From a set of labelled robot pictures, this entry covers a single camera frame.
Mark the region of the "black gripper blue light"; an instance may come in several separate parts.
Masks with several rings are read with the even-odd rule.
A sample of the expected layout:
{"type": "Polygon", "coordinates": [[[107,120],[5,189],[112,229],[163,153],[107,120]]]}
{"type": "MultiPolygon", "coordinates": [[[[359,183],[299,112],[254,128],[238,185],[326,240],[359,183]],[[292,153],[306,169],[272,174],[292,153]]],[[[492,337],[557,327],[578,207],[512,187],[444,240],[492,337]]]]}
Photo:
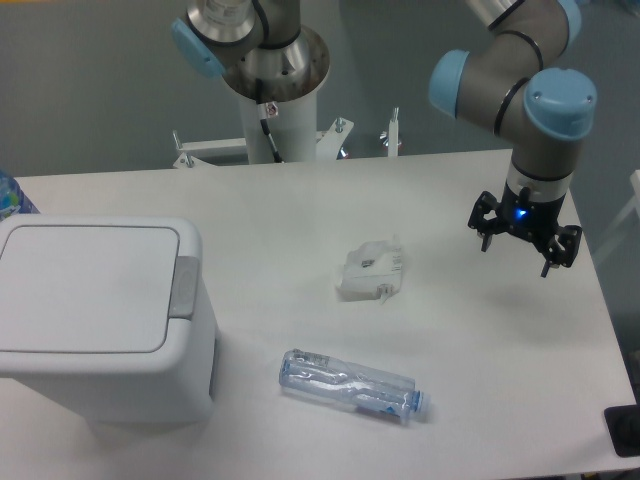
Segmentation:
{"type": "Polygon", "coordinates": [[[501,201],[488,191],[476,200],[468,221],[482,239],[481,251],[487,252],[495,235],[507,233],[538,245],[545,259],[540,276],[546,278],[551,269],[570,268],[579,252],[583,229],[578,225],[561,226],[558,216],[566,195],[549,202],[523,200],[505,185],[501,201]]]}

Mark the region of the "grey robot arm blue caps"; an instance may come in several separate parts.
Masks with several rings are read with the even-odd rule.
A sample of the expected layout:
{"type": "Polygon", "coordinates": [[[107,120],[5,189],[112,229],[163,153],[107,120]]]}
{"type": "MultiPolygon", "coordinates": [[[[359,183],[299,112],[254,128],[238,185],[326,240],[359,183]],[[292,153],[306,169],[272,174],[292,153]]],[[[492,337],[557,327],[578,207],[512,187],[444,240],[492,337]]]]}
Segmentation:
{"type": "MultiPolygon", "coordinates": [[[[555,61],[581,28],[572,1],[473,1],[492,34],[482,54],[447,52],[428,85],[430,103],[511,143],[500,197],[483,193],[468,224],[489,245],[499,234],[532,244],[545,268],[570,267],[582,230],[561,211],[597,103],[593,82],[555,61]]],[[[329,72],[323,39],[296,1],[192,1],[171,26],[183,58],[237,96],[250,162],[320,158],[316,94],[329,72]]]]}

